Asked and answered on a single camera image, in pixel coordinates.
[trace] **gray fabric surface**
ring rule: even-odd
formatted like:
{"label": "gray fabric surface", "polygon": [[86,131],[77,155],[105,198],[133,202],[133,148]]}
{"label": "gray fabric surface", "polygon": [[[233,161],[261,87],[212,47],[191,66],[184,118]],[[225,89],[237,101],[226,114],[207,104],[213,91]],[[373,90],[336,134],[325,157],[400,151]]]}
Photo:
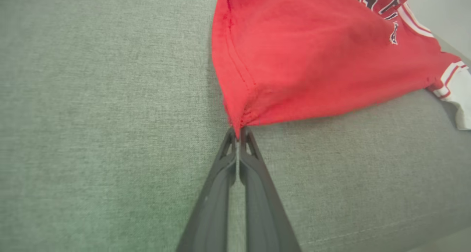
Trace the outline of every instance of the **gray fabric surface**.
{"label": "gray fabric surface", "polygon": [[[0,251],[175,249],[228,127],[215,2],[0,0]],[[452,122],[417,91],[254,133],[304,251],[402,251],[471,225]]]}

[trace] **t-shirt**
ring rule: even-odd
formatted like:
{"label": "t-shirt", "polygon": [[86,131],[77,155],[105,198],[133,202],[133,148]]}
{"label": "t-shirt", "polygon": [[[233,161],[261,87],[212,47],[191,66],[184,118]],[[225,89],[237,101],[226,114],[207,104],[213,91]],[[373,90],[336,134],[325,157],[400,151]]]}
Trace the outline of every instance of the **t-shirt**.
{"label": "t-shirt", "polygon": [[428,88],[471,129],[471,75],[407,0],[218,0],[212,57],[236,133]]}

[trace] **white stripe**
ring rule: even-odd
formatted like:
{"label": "white stripe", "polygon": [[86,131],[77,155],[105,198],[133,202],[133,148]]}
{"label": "white stripe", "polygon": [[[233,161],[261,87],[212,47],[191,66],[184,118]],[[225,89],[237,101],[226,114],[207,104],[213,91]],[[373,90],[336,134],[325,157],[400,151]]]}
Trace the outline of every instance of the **white stripe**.
{"label": "white stripe", "polygon": [[418,34],[422,35],[422,36],[425,36],[425,37],[429,37],[429,38],[433,38],[433,34],[430,33],[430,32],[427,32],[427,31],[424,31],[422,29],[419,29],[419,27],[416,26],[416,24],[412,21],[412,19],[409,18],[409,16],[407,15],[407,13],[404,11],[404,9],[402,7],[399,7],[397,9],[397,12],[399,13],[399,15],[401,16],[401,18],[404,20],[404,22],[411,28],[413,29],[415,32],[417,32]]}
{"label": "white stripe", "polygon": [[436,96],[441,97],[441,96],[444,96],[444,95],[448,94],[448,91],[449,91],[448,88],[446,86],[443,86],[440,89],[434,90],[433,93]]}
{"label": "white stripe", "polygon": [[396,12],[392,13],[392,14],[389,15],[388,17],[385,17],[384,19],[386,19],[386,20],[391,20],[391,19],[394,19],[395,17],[397,17],[397,13],[396,13]]}
{"label": "white stripe", "polygon": [[415,22],[415,24],[417,26],[419,26],[419,28],[423,28],[425,29],[426,31],[428,32],[431,32],[430,29],[428,29],[427,27],[425,27],[424,25],[420,24],[420,22],[415,18],[414,16],[414,13],[412,13],[412,10],[411,8],[409,7],[409,5],[407,4],[407,2],[404,3],[404,7],[406,9],[406,11],[410,14],[410,16],[412,17],[412,20]]}
{"label": "white stripe", "polygon": [[450,66],[448,68],[446,68],[445,72],[443,73],[442,77],[441,77],[441,81],[443,84],[446,83],[446,81],[448,80],[448,78],[450,78],[451,76],[451,72],[453,72],[454,68],[456,68],[456,64],[453,63],[453,64],[450,64]]}

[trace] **gray couch cushion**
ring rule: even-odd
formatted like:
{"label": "gray couch cushion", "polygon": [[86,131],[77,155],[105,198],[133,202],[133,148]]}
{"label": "gray couch cushion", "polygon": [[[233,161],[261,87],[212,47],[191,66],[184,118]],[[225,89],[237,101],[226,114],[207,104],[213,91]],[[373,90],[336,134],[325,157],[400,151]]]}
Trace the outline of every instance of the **gray couch cushion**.
{"label": "gray couch cushion", "polygon": [[[0,0],[0,250],[175,249],[228,127],[215,2]],[[304,251],[399,251],[471,225],[452,122],[418,91],[254,133]]]}

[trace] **couch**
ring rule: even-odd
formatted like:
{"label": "couch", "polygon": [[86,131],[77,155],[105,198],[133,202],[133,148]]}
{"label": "couch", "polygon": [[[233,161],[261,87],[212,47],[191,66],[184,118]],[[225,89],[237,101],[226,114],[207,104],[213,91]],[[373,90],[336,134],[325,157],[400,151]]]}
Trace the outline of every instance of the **couch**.
{"label": "couch", "polygon": [[[229,127],[215,2],[0,0],[0,251],[175,250]],[[303,251],[406,251],[471,226],[455,112],[421,90],[252,128]],[[231,252],[244,209],[237,180]]]}

